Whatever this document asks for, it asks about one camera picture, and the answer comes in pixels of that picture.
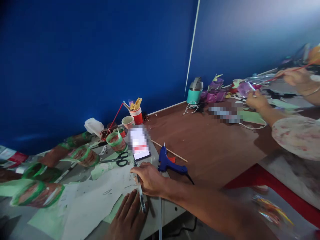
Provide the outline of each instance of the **teal thermos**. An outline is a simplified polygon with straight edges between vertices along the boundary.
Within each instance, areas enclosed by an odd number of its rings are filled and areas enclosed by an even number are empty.
[[[201,82],[201,77],[196,77],[189,87],[187,103],[198,104],[202,90],[203,82]]]

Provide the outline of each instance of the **brown table surface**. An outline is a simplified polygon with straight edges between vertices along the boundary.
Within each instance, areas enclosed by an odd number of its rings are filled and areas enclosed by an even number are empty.
[[[230,105],[234,99],[220,103]],[[172,108],[149,116],[145,126],[151,139],[174,153],[185,158],[184,162],[176,158],[176,164],[185,165],[195,185],[212,186],[220,189],[229,181],[243,173],[265,156],[280,146],[271,137],[269,126],[250,130],[240,124],[226,124],[209,115],[197,112],[185,114],[187,104],[182,103]],[[246,123],[249,127],[261,125]],[[189,182],[185,176],[168,171],[171,178]]]

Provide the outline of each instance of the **scissors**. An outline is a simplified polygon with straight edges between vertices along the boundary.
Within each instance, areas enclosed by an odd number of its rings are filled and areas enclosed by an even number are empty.
[[[102,161],[100,160],[100,163],[116,162],[119,167],[124,167],[125,165],[128,164],[128,160],[124,158],[127,158],[128,156],[129,156],[128,152],[123,152],[123,153],[120,153],[119,156],[115,159],[102,160]]]

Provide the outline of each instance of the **glue gun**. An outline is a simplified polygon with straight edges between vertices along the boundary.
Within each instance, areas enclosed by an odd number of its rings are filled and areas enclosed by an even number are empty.
[[[166,149],[165,143],[163,144],[163,146],[161,147],[161,150],[160,150],[159,162],[160,162],[160,165],[158,166],[159,172],[166,172],[167,168],[169,168],[169,169],[171,169],[177,173],[183,174],[183,175],[186,175],[188,173],[186,166],[176,165],[169,160],[169,158],[167,156],[167,149]]]

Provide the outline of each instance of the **person's hand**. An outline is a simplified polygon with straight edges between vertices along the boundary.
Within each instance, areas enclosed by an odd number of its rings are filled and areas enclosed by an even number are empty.
[[[103,239],[138,240],[148,215],[148,202],[145,204],[147,212],[143,213],[142,210],[139,211],[140,198],[137,190],[127,194]]]
[[[259,90],[256,90],[254,94],[256,95],[256,97],[253,96],[253,91],[249,92],[248,94],[246,104],[249,107],[254,108],[257,111],[259,111],[259,109],[263,107],[271,107],[270,104],[268,103],[267,98],[263,96]]]
[[[310,74],[305,68],[293,71],[295,69],[297,68],[288,68],[286,70],[279,71],[277,72],[275,77],[280,77],[281,75],[283,75],[283,79],[291,86],[309,84],[310,82],[312,82]]]
[[[139,175],[144,194],[160,196],[164,192],[166,178],[151,163],[142,162],[140,167],[131,168],[130,172]]]

